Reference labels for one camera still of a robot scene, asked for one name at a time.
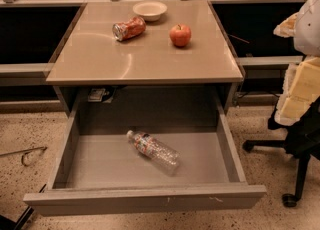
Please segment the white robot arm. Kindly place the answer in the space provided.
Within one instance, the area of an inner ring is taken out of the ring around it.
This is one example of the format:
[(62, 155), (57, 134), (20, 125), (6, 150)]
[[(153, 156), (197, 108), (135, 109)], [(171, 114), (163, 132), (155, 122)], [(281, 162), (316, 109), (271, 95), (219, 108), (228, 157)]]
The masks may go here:
[(294, 48), (306, 56), (298, 65), (289, 65), (283, 93), (276, 105), (275, 122), (292, 126), (320, 97), (320, 0), (307, 0), (297, 13), (277, 25), (273, 33), (292, 37)]

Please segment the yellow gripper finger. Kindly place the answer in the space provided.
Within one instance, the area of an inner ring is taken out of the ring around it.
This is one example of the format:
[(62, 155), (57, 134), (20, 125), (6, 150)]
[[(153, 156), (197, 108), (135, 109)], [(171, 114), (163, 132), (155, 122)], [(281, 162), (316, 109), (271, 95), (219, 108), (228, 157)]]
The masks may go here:
[(276, 123), (292, 126), (320, 97), (320, 58), (307, 56), (298, 65), (290, 64), (283, 83), (283, 93), (276, 105)]
[(276, 26), (276, 28), (273, 30), (273, 34), (283, 38), (293, 37), (295, 35), (296, 19), (297, 13), (292, 14)]

